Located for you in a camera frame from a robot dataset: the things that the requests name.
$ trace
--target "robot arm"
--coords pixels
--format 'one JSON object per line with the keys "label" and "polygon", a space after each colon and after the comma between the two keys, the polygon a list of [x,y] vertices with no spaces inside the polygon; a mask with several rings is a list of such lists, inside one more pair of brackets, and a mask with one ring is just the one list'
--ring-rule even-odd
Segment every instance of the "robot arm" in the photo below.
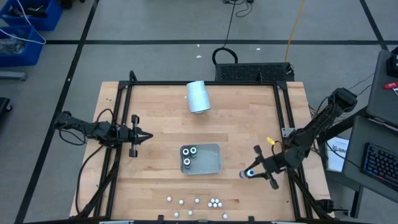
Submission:
{"label": "robot arm", "polygon": [[69,111],[64,111],[55,120],[54,127],[59,131],[74,129],[88,139],[95,139],[100,145],[110,148],[116,148],[124,142],[131,142],[129,156],[137,157],[136,146],[152,138],[153,134],[138,127],[139,117],[137,115],[131,116],[131,122],[133,124],[132,129],[126,125],[112,125],[107,121],[87,123],[74,118]]}
{"label": "robot arm", "polygon": [[[296,169],[303,160],[308,157],[310,148],[314,139],[326,130],[333,121],[344,112],[352,111],[357,103],[356,95],[345,88],[337,88],[329,97],[328,105],[309,122],[306,127],[293,130],[287,138],[284,139],[282,152],[264,158],[260,146],[254,146],[257,154],[256,160],[246,170],[240,172],[241,178],[262,177],[270,180],[273,189],[279,186],[272,174],[279,174],[284,170]],[[256,175],[250,175],[249,171],[262,164],[265,172]]]}

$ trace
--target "black keyboard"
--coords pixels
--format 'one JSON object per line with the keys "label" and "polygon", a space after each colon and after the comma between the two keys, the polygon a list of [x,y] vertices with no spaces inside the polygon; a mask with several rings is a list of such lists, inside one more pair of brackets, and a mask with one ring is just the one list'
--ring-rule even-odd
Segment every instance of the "black keyboard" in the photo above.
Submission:
{"label": "black keyboard", "polygon": [[366,143],[361,171],[398,191],[398,156],[393,152]]}

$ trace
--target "white paper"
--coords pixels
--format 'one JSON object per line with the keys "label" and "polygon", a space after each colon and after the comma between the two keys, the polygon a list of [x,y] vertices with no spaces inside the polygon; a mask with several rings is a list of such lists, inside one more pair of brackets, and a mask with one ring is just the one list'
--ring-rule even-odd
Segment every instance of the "white paper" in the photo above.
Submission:
{"label": "white paper", "polygon": [[[343,158],[346,157],[348,143],[349,140],[338,137],[334,137],[328,141],[329,146]],[[341,172],[343,170],[344,159],[332,152],[329,146],[326,145],[328,156],[327,170]]]}

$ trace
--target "black desk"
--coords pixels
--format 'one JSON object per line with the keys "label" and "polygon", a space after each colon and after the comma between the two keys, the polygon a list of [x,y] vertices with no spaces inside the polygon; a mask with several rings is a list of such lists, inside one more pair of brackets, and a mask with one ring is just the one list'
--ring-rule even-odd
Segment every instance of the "black desk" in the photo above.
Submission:
{"label": "black desk", "polygon": [[[361,166],[364,145],[367,142],[372,142],[388,150],[395,150],[398,153],[398,132],[368,119],[372,118],[398,127],[398,96],[392,90],[383,89],[383,86],[387,83],[398,82],[398,78],[389,77],[386,73],[386,60],[390,56],[389,51],[382,50],[379,52],[368,105],[327,130],[318,139],[318,142],[322,145],[326,140],[353,127],[346,158],[358,166]],[[345,161],[342,173],[326,170],[325,174],[327,178],[331,178],[355,191],[353,206],[349,213],[353,218],[358,217],[364,187],[398,203],[398,193],[395,190],[360,173],[360,170],[349,162]]]}
{"label": "black desk", "polygon": [[398,127],[398,96],[393,90],[383,89],[387,83],[398,82],[398,78],[390,77],[386,72],[386,61],[390,56],[391,52],[388,50],[379,52],[368,105],[330,128],[324,135],[325,139],[329,140],[351,128],[357,116],[376,118],[383,123]]}
{"label": "black desk", "polygon": [[[361,167],[365,144],[371,142],[398,154],[398,132],[364,117],[356,117],[349,138],[346,158]],[[344,161],[343,172],[347,178],[361,183],[367,189],[398,203],[398,192],[361,171],[351,163]]]}

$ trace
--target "yellow cable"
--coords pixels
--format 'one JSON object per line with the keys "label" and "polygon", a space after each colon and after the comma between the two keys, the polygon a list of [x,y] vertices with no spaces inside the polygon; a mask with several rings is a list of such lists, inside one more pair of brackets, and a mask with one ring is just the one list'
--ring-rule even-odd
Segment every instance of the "yellow cable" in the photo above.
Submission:
{"label": "yellow cable", "polygon": [[289,42],[287,43],[285,62],[287,62],[287,56],[289,55],[290,42],[292,41],[294,30],[296,29],[297,22],[299,21],[301,12],[303,11],[304,3],[305,3],[305,0],[302,0],[300,9],[298,10],[296,21],[294,22],[294,25],[293,25],[292,32],[290,33]]}

